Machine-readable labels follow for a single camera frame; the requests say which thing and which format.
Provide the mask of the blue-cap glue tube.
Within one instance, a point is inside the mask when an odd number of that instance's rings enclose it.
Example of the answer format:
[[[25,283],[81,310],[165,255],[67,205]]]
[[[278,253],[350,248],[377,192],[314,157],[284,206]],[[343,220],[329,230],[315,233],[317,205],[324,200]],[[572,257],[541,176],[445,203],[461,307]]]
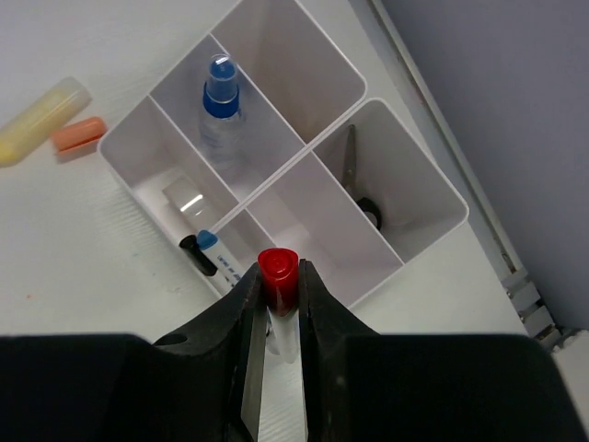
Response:
[[[218,172],[234,169],[238,162],[238,138],[242,122],[239,69],[224,52],[208,61],[202,87],[200,146]]]

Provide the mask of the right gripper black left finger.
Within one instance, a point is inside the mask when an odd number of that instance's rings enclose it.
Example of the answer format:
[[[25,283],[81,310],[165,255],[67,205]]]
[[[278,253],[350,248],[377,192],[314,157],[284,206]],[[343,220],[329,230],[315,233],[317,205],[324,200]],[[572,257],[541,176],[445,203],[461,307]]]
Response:
[[[252,441],[266,311],[258,265],[154,343],[129,333],[1,340],[5,441]]]

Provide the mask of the black scissors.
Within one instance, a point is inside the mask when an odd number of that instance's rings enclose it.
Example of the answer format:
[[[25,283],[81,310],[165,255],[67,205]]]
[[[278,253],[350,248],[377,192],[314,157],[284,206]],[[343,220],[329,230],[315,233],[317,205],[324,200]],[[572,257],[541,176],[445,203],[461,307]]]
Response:
[[[383,226],[381,210],[378,204],[365,193],[365,188],[360,182],[360,178],[356,127],[353,124],[350,124],[347,127],[341,186],[352,197],[358,208],[364,213],[374,227],[380,231]]]

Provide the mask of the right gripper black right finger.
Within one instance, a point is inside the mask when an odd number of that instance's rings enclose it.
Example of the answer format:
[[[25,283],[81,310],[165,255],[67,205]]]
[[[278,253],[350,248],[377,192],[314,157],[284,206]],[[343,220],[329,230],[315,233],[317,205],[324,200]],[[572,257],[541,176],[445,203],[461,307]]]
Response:
[[[584,441],[550,354],[519,334],[380,334],[301,261],[311,441]]]

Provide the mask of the blue-cap white marker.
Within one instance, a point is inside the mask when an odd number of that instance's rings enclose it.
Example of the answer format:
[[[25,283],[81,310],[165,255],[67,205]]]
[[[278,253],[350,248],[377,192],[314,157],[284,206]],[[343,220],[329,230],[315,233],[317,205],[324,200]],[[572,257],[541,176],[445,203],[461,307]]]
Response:
[[[228,283],[232,287],[237,285],[246,270],[221,239],[204,229],[197,234],[196,240],[201,252],[215,265]]]

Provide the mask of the white black-tip pen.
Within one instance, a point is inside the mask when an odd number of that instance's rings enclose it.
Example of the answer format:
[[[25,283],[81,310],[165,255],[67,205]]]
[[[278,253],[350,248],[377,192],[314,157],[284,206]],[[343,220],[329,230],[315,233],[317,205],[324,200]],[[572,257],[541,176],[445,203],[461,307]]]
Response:
[[[217,269],[201,252],[196,239],[202,229],[210,226],[213,209],[185,178],[174,180],[162,193],[165,201],[163,226],[168,238],[203,276],[213,278]]]

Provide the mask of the red-cap white marker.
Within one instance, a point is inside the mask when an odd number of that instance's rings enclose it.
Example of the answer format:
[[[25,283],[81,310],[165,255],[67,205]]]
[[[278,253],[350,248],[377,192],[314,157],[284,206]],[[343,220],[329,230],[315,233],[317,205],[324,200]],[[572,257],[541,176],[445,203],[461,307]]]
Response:
[[[286,364],[292,364],[298,355],[299,257],[289,249],[271,248],[259,254],[258,265],[276,349]]]

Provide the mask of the yellow highlighter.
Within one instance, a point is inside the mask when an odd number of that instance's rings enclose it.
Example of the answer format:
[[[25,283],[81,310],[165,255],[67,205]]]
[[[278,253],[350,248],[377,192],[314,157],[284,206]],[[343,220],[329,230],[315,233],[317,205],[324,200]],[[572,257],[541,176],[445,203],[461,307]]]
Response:
[[[22,161],[91,100],[87,88],[75,78],[59,81],[1,128],[1,167]]]

